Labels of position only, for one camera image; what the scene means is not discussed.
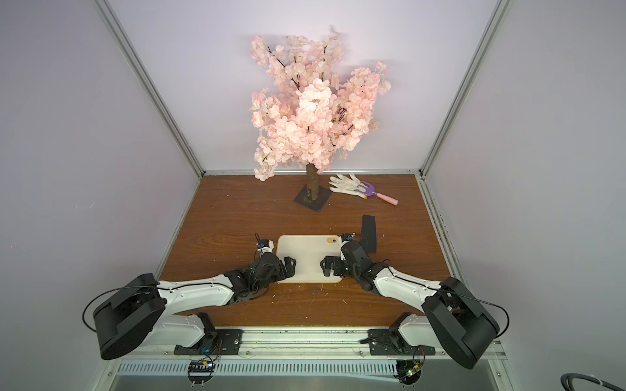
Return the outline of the cream cutting board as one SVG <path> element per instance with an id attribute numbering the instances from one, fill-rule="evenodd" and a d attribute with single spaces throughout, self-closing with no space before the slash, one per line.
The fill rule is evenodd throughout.
<path id="1" fill-rule="evenodd" d="M 296 260 L 293 277 L 280 283 L 339 283 L 338 276 L 325 276 L 320 263 L 326 256 L 340 256 L 341 238 L 336 235 L 283 235 L 278 239 L 276 255 Z"/>

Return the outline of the black cleaver knife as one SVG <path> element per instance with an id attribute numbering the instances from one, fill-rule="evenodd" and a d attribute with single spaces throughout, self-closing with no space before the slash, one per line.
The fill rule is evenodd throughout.
<path id="1" fill-rule="evenodd" d="M 360 243 L 366 253 L 375 253 L 378 250 L 378 233 L 376 218 L 371 215 L 362 217 Z"/>

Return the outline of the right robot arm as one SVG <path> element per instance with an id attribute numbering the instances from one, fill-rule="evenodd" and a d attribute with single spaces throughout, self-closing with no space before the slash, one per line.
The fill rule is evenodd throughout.
<path id="1" fill-rule="evenodd" d="M 487 347 L 510 327 L 510 314 L 503 306 L 475 297 L 461 280 L 407 275 L 385 262 L 373 262 L 356 240 L 344 242 L 341 254 L 325 257 L 320 268 L 326 277 L 352 278 L 366 292 L 422 311 L 446 354 L 466 369 L 474 368 Z M 487 306 L 504 311 L 503 327 Z"/>

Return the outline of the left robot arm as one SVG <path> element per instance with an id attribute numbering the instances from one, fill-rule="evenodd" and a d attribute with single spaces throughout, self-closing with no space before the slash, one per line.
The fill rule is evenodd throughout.
<path id="1" fill-rule="evenodd" d="M 271 284 L 294 276 L 297 262 L 262 253 L 247 267 L 203 280 L 158 281 L 143 274 L 94 309 L 94 332 L 103 360 L 128 355 L 139 347 L 170 346 L 177 355 L 211 354 L 217 332 L 203 308 L 252 300 Z"/>

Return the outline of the right circuit board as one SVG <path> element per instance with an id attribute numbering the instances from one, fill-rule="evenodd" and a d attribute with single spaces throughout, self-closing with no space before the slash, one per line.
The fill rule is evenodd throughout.
<path id="1" fill-rule="evenodd" d="M 402 360 L 396 362 L 396 379 L 402 385 L 414 385 L 422 376 L 423 364 L 419 361 Z"/>

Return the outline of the circuit board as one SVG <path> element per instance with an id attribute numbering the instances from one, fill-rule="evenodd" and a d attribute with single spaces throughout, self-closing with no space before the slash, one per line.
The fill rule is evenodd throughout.
<path id="1" fill-rule="evenodd" d="M 204 386 L 205 383 L 213 379 L 217 365 L 208 359 L 192 360 L 187 366 L 187 379 L 192 386 Z"/>
<path id="2" fill-rule="evenodd" d="M 423 364 L 419 361 L 402 360 L 396 362 L 396 379 L 402 385 L 414 385 L 422 376 Z"/>

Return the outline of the left circuit board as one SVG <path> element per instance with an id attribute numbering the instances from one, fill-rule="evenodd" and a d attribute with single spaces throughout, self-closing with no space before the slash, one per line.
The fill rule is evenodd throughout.
<path id="1" fill-rule="evenodd" d="M 208 359 L 192 360 L 187 366 L 187 379 L 192 386 L 204 386 L 205 383 L 213 379 L 217 365 Z"/>

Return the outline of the purple pink garden rake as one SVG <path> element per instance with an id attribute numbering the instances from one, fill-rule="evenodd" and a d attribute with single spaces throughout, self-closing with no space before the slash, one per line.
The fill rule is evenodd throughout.
<path id="1" fill-rule="evenodd" d="M 365 195 L 366 198 L 370 198 L 370 197 L 374 196 L 374 197 L 377 197 L 377 198 L 379 198 L 381 200 L 384 200 L 384 202 L 387 202 L 387 203 L 389 203 L 391 205 L 394 205 L 394 206 L 398 206 L 399 205 L 399 201 L 398 200 L 396 200 L 395 198 L 390 197 L 388 195 L 384 195 L 384 194 L 380 193 L 376 189 L 376 187 L 373 184 L 369 183 L 369 182 L 363 181 L 360 184 L 360 190 L 362 190 L 362 193 Z"/>

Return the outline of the white work glove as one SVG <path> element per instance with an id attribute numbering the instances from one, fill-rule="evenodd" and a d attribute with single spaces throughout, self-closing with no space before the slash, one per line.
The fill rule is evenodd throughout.
<path id="1" fill-rule="evenodd" d="M 358 196 L 366 199 L 366 186 L 354 175 L 337 174 L 329 178 L 329 186 L 332 192 Z"/>

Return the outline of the pink cherry blossom tree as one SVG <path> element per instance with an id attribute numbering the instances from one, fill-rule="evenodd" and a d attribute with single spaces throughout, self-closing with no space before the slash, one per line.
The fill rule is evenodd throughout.
<path id="1" fill-rule="evenodd" d="M 320 173 L 378 126 L 374 106 L 391 89 L 388 66 L 355 68 L 342 80 L 335 67 L 344 45 L 335 29 L 319 41 L 290 35 L 275 47 L 254 37 L 250 50 L 277 88 L 275 94 L 268 89 L 252 94 L 251 122 L 259 132 L 254 176 L 266 181 L 281 166 L 305 168 L 306 184 L 295 202 L 319 212 L 331 195 L 320 185 Z"/>

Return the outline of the aluminium front rail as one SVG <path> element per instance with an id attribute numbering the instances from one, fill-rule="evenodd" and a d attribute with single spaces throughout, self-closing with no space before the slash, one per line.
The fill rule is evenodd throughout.
<path id="1" fill-rule="evenodd" d="M 444 351 L 432 327 L 424 317 L 417 317 L 403 328 L 409 335 L 402 337 L 409 345 L 429 345 L 435 348 L 435 357 L 451 358 Z M 180 327 L 165 327 L 157 331 L 156 337 L 149 337 L 141 346 L 121 358 L 170 358 L 204 357 L 203 355 L 174 355 L 174 338 Z M 368 328 L 363 327 L 243 327 L 241 347 L 237 357 L 317 357 L 373 356 L 368 346 L 360 340 L 368 336 Z"/>

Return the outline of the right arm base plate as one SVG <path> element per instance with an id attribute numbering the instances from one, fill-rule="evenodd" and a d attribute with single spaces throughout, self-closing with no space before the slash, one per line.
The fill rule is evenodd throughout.
<path id="1" fill-rule="evenodd" d="M 369 353 L 373 356 L 435 355 L 433 346 L 409 345 L 398 332 L 391 332 L 389 329 L 369 329 L 368 336 L 360 340 L 360 344 L 367 345 Z"/>

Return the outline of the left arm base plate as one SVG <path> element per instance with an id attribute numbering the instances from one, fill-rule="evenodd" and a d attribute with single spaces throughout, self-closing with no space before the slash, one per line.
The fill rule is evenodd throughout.
<path id="1" fill-rule="evenodd" d="M 233 328 L 206 332 L 204 337 L 191 347 L 176 345 L 174 355 L 235 356 L 239 354 L 243 333 L 243 330 Z"/>

